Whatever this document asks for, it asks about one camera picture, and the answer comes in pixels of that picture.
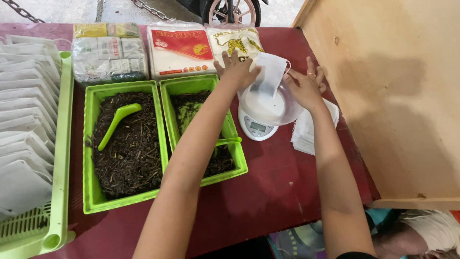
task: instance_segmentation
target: table surface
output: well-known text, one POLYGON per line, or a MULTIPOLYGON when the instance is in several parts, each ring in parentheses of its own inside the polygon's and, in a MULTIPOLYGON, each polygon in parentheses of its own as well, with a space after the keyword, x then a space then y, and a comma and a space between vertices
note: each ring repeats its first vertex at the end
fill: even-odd
MULTIPOLYGON (((140 25, 145 45, 146 26, 140 25)), ((288 59, 292 68, 306 73, 307 56, 314 55, 303 33, 294 28, 258 28, 267 53, 288 59)), ((0 24, 0 35, 27 35, 72 41, 71 24, 0 24)), ((58 41, 60 50, 70 50, 58 41)), ((337 104, 330 88, 323 97, 337 104)), ((131 258, 153 200, 105 212, 83 214, 82 146, 85 91, 75 84, 70 147, 69 229, 76 239, 40 259, 131 258)), ((237 121, 238 98, 230 106, 237 121)), ((290 142, 293 123, 281 126, 265 141, 252 141, 235 123, 249 172, 205 186, 200 190, 195 225, 187 257, 217 250, 320 218, 315 157, 294 150, 290 142)), ((363 203, 379 194, 366 169, 344 118, 337 133, 355 176, 363 203)))

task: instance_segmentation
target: tiger illustration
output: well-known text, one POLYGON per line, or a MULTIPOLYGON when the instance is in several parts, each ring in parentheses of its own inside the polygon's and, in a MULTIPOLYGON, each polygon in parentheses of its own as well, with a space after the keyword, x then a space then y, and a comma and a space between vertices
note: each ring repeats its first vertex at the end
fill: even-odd
POLYGON ((247 40, 249 41, 249 43, 250 43, 251 45, 253 45, 254 47, 256 47, 257 50, 259 50, 260 52, 265 52, 263 49, 261 49, 261 48, 257 45, 257 43, 256 43, 255 41, 252 41, 252 40, 249 39, 249 38, 248 38, 247 40))
POLYGON ((229 46, 229 50, 227 50, 229 55, 232 54, 235 48, 239 48, 242 52, 247 53, 247 50, 244 47, 243 42, 241 41, 241 38, 239 38, 238 40, 235 40, 235 39, 228 40, 224 44, 220 44, 218 38, 215 38, 215 39, 217 40, 217 44, 219 44, 219 46, 225 46, 226 44, 229 46))

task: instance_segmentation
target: green plastic container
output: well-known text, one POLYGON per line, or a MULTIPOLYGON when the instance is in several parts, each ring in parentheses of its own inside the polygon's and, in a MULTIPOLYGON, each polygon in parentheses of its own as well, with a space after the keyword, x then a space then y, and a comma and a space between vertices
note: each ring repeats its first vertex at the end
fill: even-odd
MULTIPOLYGON (((193 77, 180 77, 160 81, 161 102, 165 113, 166 129, 168 131, 169 144, 171 151, 174 152, 177 143, 180 139, 180 133, 176 122, 176 113, 174 112, 170 95, 178 94, 195 94, 202 90, 214 90, 219 78, 217 75, 202 75, 193 77)), ((222 135, 224 138, 238 137, 235 123, 233 122, 230 110, 225 116, 224 124, 222 125, 222 135)), ((238 175, 248 172, 246 159, 244 158, 243 149, 240 143, 228 145, 228 149, 235 162, 236 169, 223 172, 211 177, 206 177, 201 181, 200 186, 206 186, 216 182, 221 182, 238 175)))
POLYGON ((126 92, 144 92, 152 94, 155 105, 158 139, 160 142, 161 167, 163 172, 168 164, 163 115, 161 113, 160 97, 155 81, 113 83, 87 87, 85 93, 85 115, 83 119, 83 212, 85 214, 106 211, 149 200, 155 198, 160 190, 156 189, 125 198, 107 200, 102 194, 98 178, 94 174, 94 164, 91 159, 92 149, 86 147, 84 143, 85 141, 91 140, 94 125, 100 113, 99 105, 101 102, 107 97, 126 92))
POLYGON ((74 76, 69 51, 61 51, 62 74, 56 125, 51 202, 0 222, 0 258, 25 259, 58 250, 75 238, 67 231, 70 126, 74 76))

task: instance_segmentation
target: concrete floor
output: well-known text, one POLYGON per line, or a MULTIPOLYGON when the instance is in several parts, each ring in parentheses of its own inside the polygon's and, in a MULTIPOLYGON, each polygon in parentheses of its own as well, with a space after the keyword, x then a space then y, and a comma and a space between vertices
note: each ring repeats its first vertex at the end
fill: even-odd
MULTIPOLYGON (((189 12, 175 0, 144 0, 146 4, 162 11, 170 18, 189 22, 201 22, 201 18, 189 12)), ((148 24, 153 15, 139 9, 130 0, 15 0, 22 8, 47 23, 135 22, 148 24)), ((262 1, 263 27, 289 27, 304 0, 262 1)), ((0 23, 31 23, 21 17, 6 3, 0 1, 0 23)))

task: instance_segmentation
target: motorcycle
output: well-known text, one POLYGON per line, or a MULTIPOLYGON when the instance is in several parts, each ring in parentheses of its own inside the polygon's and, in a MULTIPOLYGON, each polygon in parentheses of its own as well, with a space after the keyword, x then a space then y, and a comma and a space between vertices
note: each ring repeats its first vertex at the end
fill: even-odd
POLYGON ((253 24, 260 26, 262 12, 259 0, 176 0, 201 17, 203 24, 253 24))

